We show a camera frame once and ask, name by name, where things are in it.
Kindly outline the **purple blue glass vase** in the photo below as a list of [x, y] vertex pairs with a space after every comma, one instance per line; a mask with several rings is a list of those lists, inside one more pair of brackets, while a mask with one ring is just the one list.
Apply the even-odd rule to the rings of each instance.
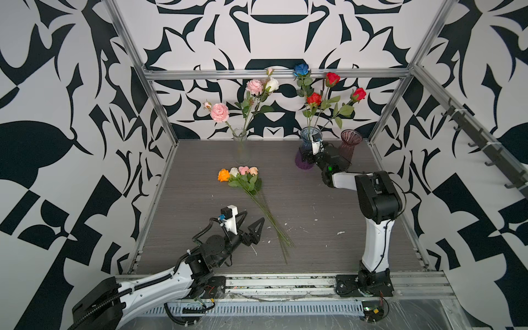
[[312, 138], [314, 135], [318, 135], [321, 140], [321, 130], [316, 127], [308, 126], [301, 130], [301, 145], [295, 156], [295, 165], [302, 170], [309, 170], [314, 166], [313, 162], [309, 161], [309, 157], [313, 156], [312, 151]]

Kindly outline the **smoky pink glass vase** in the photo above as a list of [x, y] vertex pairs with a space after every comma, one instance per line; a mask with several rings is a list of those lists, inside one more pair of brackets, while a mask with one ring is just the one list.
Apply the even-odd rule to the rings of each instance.
[[338, 147], [339, 154], [348, 162], [351, 162], [355, 148], [362, 142], [362, 136], [355, 130], [347, 129], [342, 131], [340, 138], [341, 145]]

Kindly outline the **cream artificial rose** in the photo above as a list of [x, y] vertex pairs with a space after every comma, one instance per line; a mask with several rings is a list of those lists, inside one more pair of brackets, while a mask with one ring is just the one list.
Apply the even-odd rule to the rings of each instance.
[[239, 173], [239, 169], [238, 169], [237, 167], [232, 167], [232, 168], [230, 169], [230, 175], [231, 175], [232, 177], [238, 177], [238, 176], [240, 175], [240, 173]]

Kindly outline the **small pink artificial rose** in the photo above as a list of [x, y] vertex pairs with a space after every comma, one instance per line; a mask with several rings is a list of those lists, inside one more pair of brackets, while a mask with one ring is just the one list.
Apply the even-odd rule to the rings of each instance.
[[240, 175], [247, 175], [250, 172], [250, 168], [248, 166], [240, 166], [238, 171]]

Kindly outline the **peach artificial rose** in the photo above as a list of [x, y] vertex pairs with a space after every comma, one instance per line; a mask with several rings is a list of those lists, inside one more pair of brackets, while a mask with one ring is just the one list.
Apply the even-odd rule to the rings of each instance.
[[254, 167], [251, 167], [251, 168], [249, 169], [249, 173], [250, 173], [252, 176], [257, 176], [258, 173], [259, 173], [259, 170], [258, 170], [257, 167], [254, 166]]

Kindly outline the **clear ribbed glass vase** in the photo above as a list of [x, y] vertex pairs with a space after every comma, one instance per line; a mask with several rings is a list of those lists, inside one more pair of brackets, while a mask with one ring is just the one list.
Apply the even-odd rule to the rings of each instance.
[[236, 163], [239, 165], [247, 165], [251, 160], [251, 154], [248, 144], [248, 132], [243, 128], [234, 129], [233, 141], [234, 146], [234, 158]]

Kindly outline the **blue artificial rose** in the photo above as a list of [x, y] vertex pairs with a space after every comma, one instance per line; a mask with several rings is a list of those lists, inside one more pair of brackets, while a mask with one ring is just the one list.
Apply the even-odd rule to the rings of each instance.
[[294, 66], [295, 81], [298, 85], [296, 93], [303, 99], [304, 105], [302, 108], [302, 114], [306, 119], [307, 126], [312, 126], [312, 106], [308, 103], [308, 98], [313, 94], [312, 88], [312, 74], [311, 70], [306, 63], [301, 63]]

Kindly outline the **small red artificial rose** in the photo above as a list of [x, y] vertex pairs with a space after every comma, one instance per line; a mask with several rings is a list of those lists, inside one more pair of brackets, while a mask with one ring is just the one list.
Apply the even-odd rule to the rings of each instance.
[[327, 119], [327, 122], [321, 126], [321, 129], [326, 129], [330, 127], [338, 127], [342, 129], [343, 120], [351, 119], [352, 115], [355, 114], [355, 106], [358, 103], [361, 103], [367, 97], [367, 92], [363, 88], [356, 88], [349, 98], [345, 101], [341, 101], [339, 96], [328, 100], [330, 108], [330, 116]]

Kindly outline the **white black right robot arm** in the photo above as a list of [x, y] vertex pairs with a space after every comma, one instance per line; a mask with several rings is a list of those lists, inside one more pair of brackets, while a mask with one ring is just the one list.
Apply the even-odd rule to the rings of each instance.
[[302, 161], [315, 164], [330, 188], [357, 193], [361, 213], [366, 219], [365, 249], [356, 275], [338, 275], [335, 292], [341, 297], [393, 295], [389, 266], [389, 246], [395, 220], [404, 203], [386, 171], [352, 173], [349, 161], [327, 142], [314, 142], [300, 148]]

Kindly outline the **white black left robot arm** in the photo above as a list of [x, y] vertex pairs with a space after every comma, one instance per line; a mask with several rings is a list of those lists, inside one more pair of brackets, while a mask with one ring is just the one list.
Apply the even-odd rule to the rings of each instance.
[[159, 306], [175, 324], [196, 324], [224, 293], [226, 280], [215, 276], [214, 270], [231, 266], [239, 246], [260, 242], [265, 220], [260, 218], [243, 230], [247, 214], [234, 206], [221, 209], [220, 216], [211, 218], [192, 238], [196, 246], [163, 272], [130, 281], [102, 280], [73, 307], [70, 329], [119, 329]]

